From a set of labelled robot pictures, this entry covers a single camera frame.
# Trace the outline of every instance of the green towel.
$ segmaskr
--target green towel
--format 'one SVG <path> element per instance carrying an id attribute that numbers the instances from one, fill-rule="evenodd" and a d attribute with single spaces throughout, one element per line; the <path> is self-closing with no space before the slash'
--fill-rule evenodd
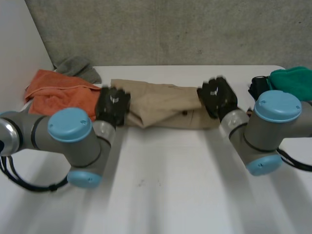
<path id="1" fill-rule="evenodd" d="M 312 70 L 306 67 L 273 71 L 269 82 L 270 89 L 290 93 L 300 101 L 312 100 Z"/>

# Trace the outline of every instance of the orange towel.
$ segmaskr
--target orange towel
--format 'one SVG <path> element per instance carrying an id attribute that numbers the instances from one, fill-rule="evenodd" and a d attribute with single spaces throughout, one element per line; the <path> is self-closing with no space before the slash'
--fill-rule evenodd
<path id="1" fill-rule="evenodd" d="M 83 109 L 92 121 L 100 89 L 78 77 L 39 70 L 25 94 L 25 102 L 34 99 L 29 113 L 51 116 L 67 107 Z"/>

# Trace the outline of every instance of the clothing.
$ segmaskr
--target clothing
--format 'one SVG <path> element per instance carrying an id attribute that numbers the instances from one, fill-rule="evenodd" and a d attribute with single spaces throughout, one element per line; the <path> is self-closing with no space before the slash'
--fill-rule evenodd
<path id="1" fill-rule="evenodd" d="M 29 113 L 51 116 L 67 107 L 83 109 L 95 120 L 95 105 L 101 88 L 78 77 L 39 70 L 28 86 L 24 99 L 33 98 Z"/>
<path id="2" fill-rule="evenodd" d="M 113 79 L 111 86 L 131 94 L 127 125 L 186 129 L 215 128 L 219 125 L 218 119 L 209 117 L 195 87 L 122 79 Z"/>
<path id="3" fill-rule="evenodd" d="M 80 77 L 91 84 L 101 84 L 102 79 L 91 65 L 90 61 L 82 56 L 71 56 L 57 66 L 56 72 L 70 77 Z"/>
<path id="4" fill-rule="evenodd" d="M 306 67 L 273 71 L 269 81 L 274 89 L 290 93 L 300 101 L 312 100 L 312 70 Z"/>
<path id="5" fill-rule="evenodd" d="M 268 90 L 281 90 L 296 96 L 300 101 L 312 100 L 312 70 L 306 67 L 280 69 L 269 77 L 254 77 L 248 92 L 255 100 Z"/>

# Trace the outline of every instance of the blue joint cap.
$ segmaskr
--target blue joint cap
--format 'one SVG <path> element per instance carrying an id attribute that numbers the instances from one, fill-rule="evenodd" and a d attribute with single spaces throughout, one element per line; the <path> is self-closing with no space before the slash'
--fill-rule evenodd
<path id="1" fill-rule="evenodd" d="M 294 95 L 280 90 L 266 91 L 254 105 L 254 112 L 262 119 L 273 123 L 286 123 L 301 114 L 301 102 Z"/>
<path id="2" fill-rule="evenodd" d="M 261 176 L 275 171 L 282 165 L 282 162 L 280 155 L 269 155 L 250 162 L 246 168 L 253 176 Z"/>
<path id="3" fill-rule="evenodd" d="M 56 112 L 48 122 L 48 132 L 60 142 L 77 142 L 86 138 L 92 129 L 87 113 L 80 108 L 67 108 Z"/>
<path id="4" fill-rule="evenodd" d="M 91 172 L 71 171 L 67 174 L 67 180 L 77 187 L 92 189 L 99 186 L 102 177 Z"/>

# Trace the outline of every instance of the white wall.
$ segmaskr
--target white wall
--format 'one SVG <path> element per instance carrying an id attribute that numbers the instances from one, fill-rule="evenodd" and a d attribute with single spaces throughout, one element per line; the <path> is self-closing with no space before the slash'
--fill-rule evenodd
<path id="1" fill-rule="evenodd" d="M 25 1 L 0 0 L 0 112 L 23 106 L 38 69 L 53 66 Z"/>

